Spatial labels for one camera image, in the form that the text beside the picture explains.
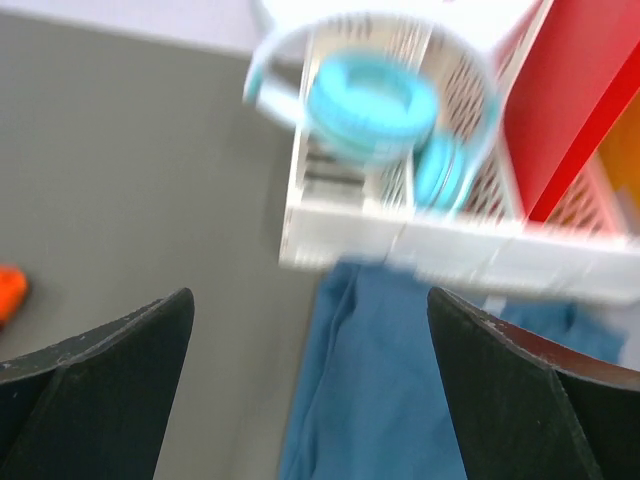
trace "orange toy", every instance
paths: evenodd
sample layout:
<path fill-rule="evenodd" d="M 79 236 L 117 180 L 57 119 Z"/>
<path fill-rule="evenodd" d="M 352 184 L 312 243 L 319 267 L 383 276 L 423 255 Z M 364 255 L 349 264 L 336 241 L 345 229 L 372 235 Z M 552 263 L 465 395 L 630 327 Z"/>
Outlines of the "orange toy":
<path fill-rule="evenodd" d="M 0 265 L 0 328 L 18 311 L 28 291 L 29 282 L 23 272 Z"/>

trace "orange object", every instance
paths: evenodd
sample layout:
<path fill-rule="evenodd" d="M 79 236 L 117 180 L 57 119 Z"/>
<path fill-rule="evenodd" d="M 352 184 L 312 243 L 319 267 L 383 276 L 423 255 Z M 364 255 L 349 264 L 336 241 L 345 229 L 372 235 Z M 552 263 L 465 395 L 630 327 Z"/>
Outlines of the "orange object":
<path fill-rule="evenodd" d="M 614 192 L 626 188 L 640 209 L 640 94 L 600 144 L 600 159 Z"/>
<path fill-rule="evenodd" d="M 15 267 L 0 266 L 0 327 L 18 311 L 29 291 L 27 276 Z"/>

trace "light blue headphones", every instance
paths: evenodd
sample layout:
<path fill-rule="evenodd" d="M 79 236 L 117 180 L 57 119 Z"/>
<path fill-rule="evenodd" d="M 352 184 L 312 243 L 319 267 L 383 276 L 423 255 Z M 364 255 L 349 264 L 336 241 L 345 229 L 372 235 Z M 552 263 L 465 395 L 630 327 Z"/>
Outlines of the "light blue headphones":
<path fill-rule="evenodd" d="M 381 7 L 392 14 L 397 8 Z M 430 12 L 411 11 L 407 16 L 436 26 Z M 485 115 L 468 144 L 449 132 L 435 131 L 438 95 L 428 80 L 399 63 L 363 51 L 341 51 L 321 65 L 306 104 L 297 92 L 268 70 L 277 49 L 286 41 L 336 15 L 310 15 L 287 28 L 273 30 L 256 49 L 245 82 L 245 100 L 287 127 L 302 126 L 322 139 L 336 159 L 358 168 L 383 167 L 415 151 L 415 201 L 418 207 L 459 209 L 466 201 L 473 180 L 495 143 L 500 102 L 493 70 L 488 60 L 437 23 L 463 51 L 484 77 Z"/>
<path fill-rule="evenodd" d="M 341 52 L 320 67 L 307 112 L 317 136 L 336 157 L 385 166 L 422 144 L 438 116 L 435 89 L 382 56 Z"/>

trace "gray floor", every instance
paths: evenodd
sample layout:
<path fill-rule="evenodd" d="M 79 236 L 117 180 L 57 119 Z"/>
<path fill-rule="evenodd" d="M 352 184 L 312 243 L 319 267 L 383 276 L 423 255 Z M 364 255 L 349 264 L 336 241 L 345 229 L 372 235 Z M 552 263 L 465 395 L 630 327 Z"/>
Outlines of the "gray floor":
<path fill-rule="evenodd" d="M 0 262 L 33 351 L 188 286 L 197 318 L 156 478 L 274 478 L 316 277 L 277 266 L 291 136 L 247 63 L 0 16 Z"/>

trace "white wall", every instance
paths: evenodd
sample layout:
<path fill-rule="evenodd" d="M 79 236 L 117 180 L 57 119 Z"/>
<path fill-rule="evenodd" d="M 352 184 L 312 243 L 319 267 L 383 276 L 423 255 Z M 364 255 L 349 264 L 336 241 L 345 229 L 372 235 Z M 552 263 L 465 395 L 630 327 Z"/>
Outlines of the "white wall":
<path fill-rule="evenodd" d="M 251 0 L 0 0 L 0 9 L 109 30 L 250 52 L 260 34 Z"/>

